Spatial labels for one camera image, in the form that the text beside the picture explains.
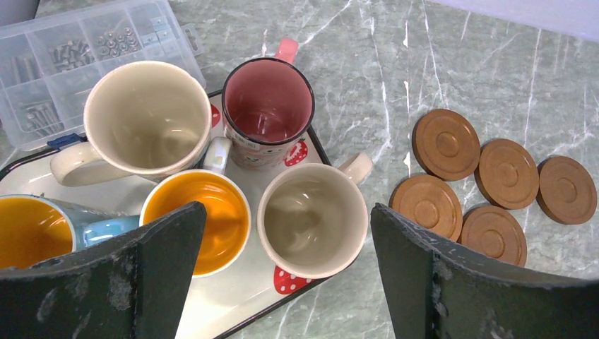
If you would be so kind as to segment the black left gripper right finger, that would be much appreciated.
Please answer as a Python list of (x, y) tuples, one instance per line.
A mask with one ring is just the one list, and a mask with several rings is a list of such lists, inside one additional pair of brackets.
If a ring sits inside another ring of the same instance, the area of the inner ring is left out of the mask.
[(598, 282), (474, 252), (376, 204), (371, 228), (397, 338), (597, 338)]

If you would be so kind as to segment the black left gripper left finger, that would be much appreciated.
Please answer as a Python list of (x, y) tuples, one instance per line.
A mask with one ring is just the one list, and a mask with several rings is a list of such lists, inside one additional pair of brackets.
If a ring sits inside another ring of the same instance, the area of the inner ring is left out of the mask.
[(201, 245), (198, 202), (82, 251), (1, 271), (2, 338), (173, 338)]

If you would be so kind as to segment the brown wooden coaster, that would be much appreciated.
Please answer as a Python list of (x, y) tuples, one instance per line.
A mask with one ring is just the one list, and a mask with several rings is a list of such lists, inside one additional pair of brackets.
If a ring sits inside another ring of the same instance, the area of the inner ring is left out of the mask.
[(511, 213), (496, 206), (468, 211), (458, 242), (500, 261), (521, 267), (526, 264), (526, 237), (520, 224)]
[(413, 129), (412, 146), (420, 166), (446, 181), (470, 176), (480, 161), (475, 129), (449, 109), (434, 109), (422, 116)]
[(570, 157), (553, 156), (541, 162), (537, 202), (552, 220), (565, 225), (589, 221), (597, 207), (597, 192), (585, 167)]
[(504, 138), (482, 147), (475, 180), (490, 203), (509, 210), (529, 206), (539, 188), (533, 158), (521, 145)]
[(389, 206), (418, 225), (457, 241), (463, 224), (461, 203), (453, 189), (437, 177), (419, 174), (401, 182)]

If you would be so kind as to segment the cream patterned mug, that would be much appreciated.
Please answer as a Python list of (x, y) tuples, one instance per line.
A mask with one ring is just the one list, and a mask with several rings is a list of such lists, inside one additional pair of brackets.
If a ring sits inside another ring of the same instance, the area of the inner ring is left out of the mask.
[(320, 279), (339, 273), (358, 256), (369, 216), (357, 187), (373, 168), (358, 153), (339, 168), (319, 163), (290, 167), (266, 188), (256, 228), (268, 256), (283, 270)]

